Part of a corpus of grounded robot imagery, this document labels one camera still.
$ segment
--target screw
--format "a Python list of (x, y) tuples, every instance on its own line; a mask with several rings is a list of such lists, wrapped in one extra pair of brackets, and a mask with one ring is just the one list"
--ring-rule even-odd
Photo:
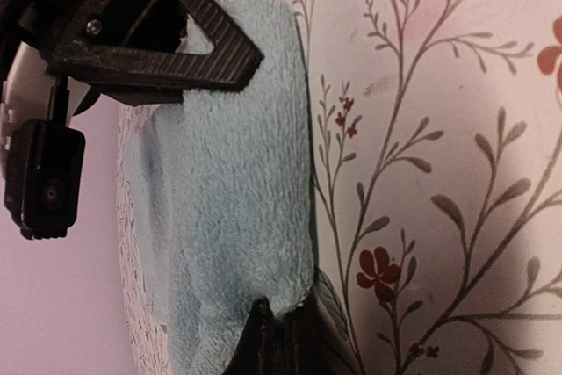
[(90, 22), (88, 22), (88, 25), (86, 25), (86, 32), (89, 35), (99, 35), (102, 32), (102, 28), (103, 25), (101, 21), (92, 19)]

